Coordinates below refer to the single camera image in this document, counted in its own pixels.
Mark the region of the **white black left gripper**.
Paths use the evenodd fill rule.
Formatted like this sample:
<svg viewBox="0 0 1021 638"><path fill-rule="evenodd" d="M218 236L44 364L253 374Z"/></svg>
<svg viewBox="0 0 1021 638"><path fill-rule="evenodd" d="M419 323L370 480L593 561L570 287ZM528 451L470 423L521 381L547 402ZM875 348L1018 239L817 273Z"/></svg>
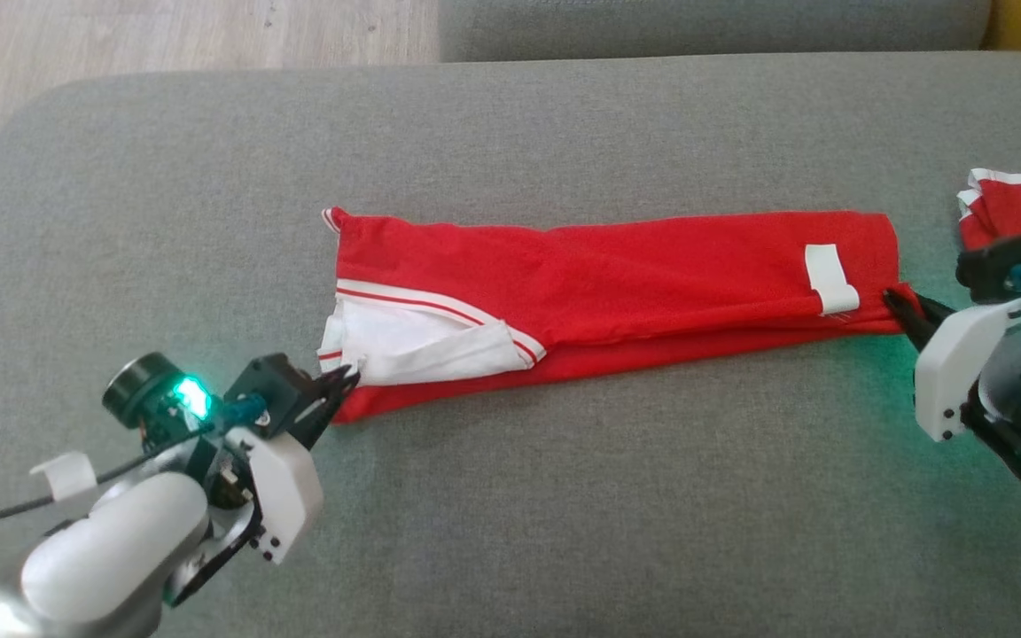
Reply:
<svg viewBox="0 0 1021 638"><path fill-rule="evenodd" d="M173 472L193 480L206 502L199 544L181 553L163 585L167 606L198 593L243 548L284 561L323 508L311 451L360 378L355 366L312 378L272 353L252 359L216 396L162 353L149 353L109 381L103 407L139 433L143 453L103 477L103 500Z"/></svg>

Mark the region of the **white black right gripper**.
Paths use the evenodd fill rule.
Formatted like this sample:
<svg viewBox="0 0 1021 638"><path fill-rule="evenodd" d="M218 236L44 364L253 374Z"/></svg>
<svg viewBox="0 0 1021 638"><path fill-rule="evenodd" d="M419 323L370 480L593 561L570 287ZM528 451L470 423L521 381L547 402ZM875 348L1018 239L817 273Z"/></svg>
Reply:
<svg viewBox="0 0 1021 638"><path fill-rule="evenodd" d="M1021 481L1021 298L959 312L894 288L882 299L918 351L921 429L936 441L971 432Z"/></svg>

